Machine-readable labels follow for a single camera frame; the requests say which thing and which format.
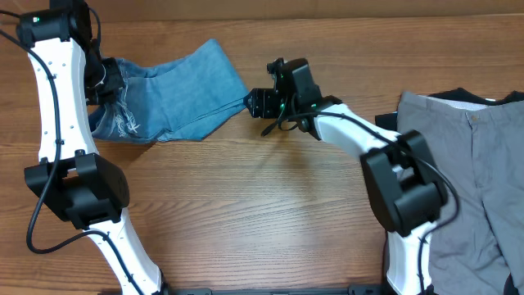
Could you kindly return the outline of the light blue denim jeans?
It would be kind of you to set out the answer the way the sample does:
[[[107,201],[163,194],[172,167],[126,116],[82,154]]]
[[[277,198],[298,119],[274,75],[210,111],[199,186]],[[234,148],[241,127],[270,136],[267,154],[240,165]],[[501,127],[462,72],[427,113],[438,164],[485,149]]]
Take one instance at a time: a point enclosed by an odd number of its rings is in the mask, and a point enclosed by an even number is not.
[[[244,109],[248,94],[221,48],[210,39],[194,53],[153,67],[123,58],[124,87],[89,116],[92,136],[126,143],[201,141]]]

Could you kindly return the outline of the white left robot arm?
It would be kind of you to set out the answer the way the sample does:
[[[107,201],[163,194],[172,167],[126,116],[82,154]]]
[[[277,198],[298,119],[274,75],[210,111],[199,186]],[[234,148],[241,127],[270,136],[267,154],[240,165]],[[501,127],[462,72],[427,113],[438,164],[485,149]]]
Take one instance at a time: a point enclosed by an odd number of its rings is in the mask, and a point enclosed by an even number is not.
[[[88,237],[123,294],[168,294],[131,223],[124,172],[100,156],[88,122],[88,106],[114,102],[124,87],[116,60],[100,53],[95,15],[84,1],[64,0],[19,17],[16,45],[34,68],[42,127],[38,164],[25,168],[25,183],[38,209],[47,207],[79,231],[48,252]]]

